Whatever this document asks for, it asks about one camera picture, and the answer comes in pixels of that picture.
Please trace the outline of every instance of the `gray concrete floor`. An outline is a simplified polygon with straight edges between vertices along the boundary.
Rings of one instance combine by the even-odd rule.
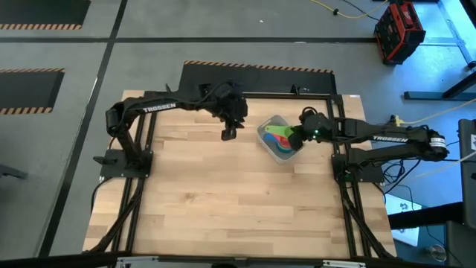
[[[325,2],[343,13],[358,15],[357,10],[343,2]],[[353,2],[364,10],[376,4],[370,0]],[[469,44],[472,35],[466,31],[468,21],[461,15],[459,1],[443,2]],[[94,0],[81,31],[0,31],[0,38],[105,37],[110,34],[119,4],[120,0]],[[428,38],[453,38],[436,4],[416,4],[416,9]],[[371,37],[374,24],[367,18],[335,17],[306,0],[136,0],[127,5],[119,37]],[[0,162],[31,174],[25,181],[2,178],[0,182],[0,259],[36,254],[105,47],[103,43],[0,44],[0,68],[66,68],[53,113],[0,117]],[[468,48],[474,57],[472,46]],[[457,46],[421,45],[402,66],[390,67],[382,65],[374,44],[116,44],[51,251],[53,255],[74,254],[82,249],[91,192],[100,171],[92,157],[103,155],[109,140],[104,122],[106,109],[120,99],[123,90],[162,90],[165,83],[176,88],[185,60],[332,69],[338,93],[361,95],[367,120],[373,124],[386,122],[392,114],[412,121],[458,105],[406,101],[402,93],[442,92],[469,74]],[[445,135],[447,141],[456,141],[457,121],[475,119],[474,107],[469,105],[426,123]],[[450,151],[449,158],[459,158],[457,145]],[[414,175],[443,165],[422,163]],[[412,188],[415,202],[426,206],[461,200],[459,167],[421,179],[409,176],[405,184]],[[393,194],[408,198],[404,188],[397,188]]]

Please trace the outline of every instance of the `desk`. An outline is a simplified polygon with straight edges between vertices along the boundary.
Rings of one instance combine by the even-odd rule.
[[[125,91],[123,98],[143,93]],[[359,96],[343,99],[347,116],[364,119]],[[257,141],[256,128],[267,118],[279,114],[298,124],[305,106],[327,113],[322,100],[248,99],[245,129],[226,142],[220,140],[222,123],[205,111],[158,113],[152,170],[145,182],[132,253],[349,258],[341,198],[330,164],[332,145],[306,143],[290,163],[279,165]],[[359,146],[369,149],[370,142]],[[124,179],[112,179],[97,192],[84,250],[95,246],[115,221],[123,186]],[[368,226],[395,255],[382,194],[365,183],[360,183],[360,192]],[[125,248],[128,228],[126,222],[119,250]],[[355,223],[353,231],[362,255]]]

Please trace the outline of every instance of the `hazard tape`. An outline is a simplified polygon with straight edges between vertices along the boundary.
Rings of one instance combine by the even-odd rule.
[[[285,67],[285,66],[265,66],[265,65],[257,65],[257,64],[242,64],[242,63],[218,63],[218,62],[209,62],[209,61],[201,61],[201,60],[186,60],[184,62],[185,65],[204,65],[204,66],[221,66],[221,67],[237,67],[237,68],[245,68],[245,67],[256,67],[268,70],[277,70],[277,71],[310,71],[310,72],[317,72],[317,73],[328,73],[331,74],[333,70],[327,69],[318,69],[318,68],[298,68],[298,67]]]
[[[45,72],[45,71],[61,71],[64,68],[26,68],[26,69],[0,69],[0,73],[25,73],[25,72]]]
[[[53,107],[1,108],[0,115],[26,115],[50,113]]]
[[[0,30],[80,30],[76,24],[0,24]]]

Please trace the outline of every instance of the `wooden tabletop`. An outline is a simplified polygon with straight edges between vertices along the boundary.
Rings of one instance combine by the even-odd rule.
[[[143,93],[125,91],[123,98]],[[346,116],[364,119],[360,97],[343,98]],[[348,258],[341,198],[330,164],[332,145],[308,142],[293,160],[279,165],[257,141],[261,123],[278,114],[299,124],[305,106],[327,113],[322,100],[248,99],[245,129],[226,142],[220,139],[223,123],[206,111],[160,112],[133,253]],[[370,149],[370,142],[358,146]],[[97,192],[84,250],[95,246],[115,221],[124,181],[112,179]],[[382,194],[371,184],[359,185],[368,226],[395,255]],[[126,222],[120,249],[128,228]],[[355,223],[354,233],[362,255]]]

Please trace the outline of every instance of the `black floor mat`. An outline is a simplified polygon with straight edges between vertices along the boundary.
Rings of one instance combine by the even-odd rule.
[[[178,90],[187,91],[204,83],[232,80],[243,85],[244,92],[290,93],[292,85],[300,93],[336,94],[332,71],[316,68],[216,63],[188,60],[184,63]]]
[[[79,30],[89,0],[0,0],[0,30]]]
[[[0,115],[51,112],[64,75],[62,68],[0,69]]]

